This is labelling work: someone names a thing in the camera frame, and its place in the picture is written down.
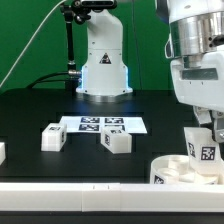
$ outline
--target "black table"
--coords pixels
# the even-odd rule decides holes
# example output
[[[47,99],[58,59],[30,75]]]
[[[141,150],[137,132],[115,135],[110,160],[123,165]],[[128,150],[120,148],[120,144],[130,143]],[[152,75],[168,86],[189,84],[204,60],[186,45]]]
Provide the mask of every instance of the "black table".
[[[61,152],[41,152],[42,131],[62,116],[140,116],[148,133],[132,134],[131,154],[113,155],[100,144],[100,134],[92,133],[68,134]],[[0,141],[7,154],[0,181],[148,183],[151,161],[186,154],[183,127],[195,125],[192,107],[178,103],[172,91],[136,91],[130,100],[94,103],[64,90],[10,90],[0,96]],[[223,218],[214,213],[0,213],[0,223],[223,223]]]

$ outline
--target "white sheet of paper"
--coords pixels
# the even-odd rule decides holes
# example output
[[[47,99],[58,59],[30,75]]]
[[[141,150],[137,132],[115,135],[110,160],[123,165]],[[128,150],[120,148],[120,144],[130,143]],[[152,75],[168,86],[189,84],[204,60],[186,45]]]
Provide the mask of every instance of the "white sheet of paper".
[[[121,126],[128,133],[146,134],[141,117],[91,117],[63,116],[60,123],[67,124],[67,132],[100,133],[105,126]]]

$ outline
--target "robotic manipulator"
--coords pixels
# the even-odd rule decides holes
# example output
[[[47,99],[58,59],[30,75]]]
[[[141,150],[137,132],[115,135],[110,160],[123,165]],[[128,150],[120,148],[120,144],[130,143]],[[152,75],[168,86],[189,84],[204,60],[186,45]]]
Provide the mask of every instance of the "robotic manipulator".
[[[224,2],[156,0],[156,12],[170,27],[165,52],[179,102],[192,105],[199,124],[223,143]]]
[[[74,0],[71,6],[61,6],[67,27],[69,74],[81,74],[76,89],[79,97],[114,102],[132,93],[128,68],[122,60],[123,26],[107,10],[116,7],[116,0]],[[74,62],[72,21],[87,23],[88,59],[81,72],[76,71]]]

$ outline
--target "green wall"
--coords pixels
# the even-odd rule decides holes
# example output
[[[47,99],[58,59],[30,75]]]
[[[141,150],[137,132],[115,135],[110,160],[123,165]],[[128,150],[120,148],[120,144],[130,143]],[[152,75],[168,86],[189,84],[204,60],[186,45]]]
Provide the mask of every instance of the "green wall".
[[[27,44],[47,13],[59,0],[1,0],[0,7],[0,81]],[[124,26],[124,63],[129,67],[129,85],[140,89],[171,89],[169,61],[164,57],[168,26],[155,15],[154,0],[136,0],[135,29],[139,61],[132,26],[132,3],[122,3],[111,13]],[[75,58],[78,68],[86,61],[86,25],[74,23]],[[4,84],[1,91],[23,88],[43,75],[64,71],[67,67],[65,23],[59,9],[49,18],[32,45]],[[63,87],[41,84],[38,87]]]

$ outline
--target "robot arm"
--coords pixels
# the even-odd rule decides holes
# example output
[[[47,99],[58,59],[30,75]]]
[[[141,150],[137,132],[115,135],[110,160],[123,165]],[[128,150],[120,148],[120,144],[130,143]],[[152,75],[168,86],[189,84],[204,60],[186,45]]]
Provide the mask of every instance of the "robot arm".
[[[224,142],[224,2],[156,0],[156,6],[169,18],[166,54],[176,96],[194,107],[200,125],[214,121],[215,141]]]

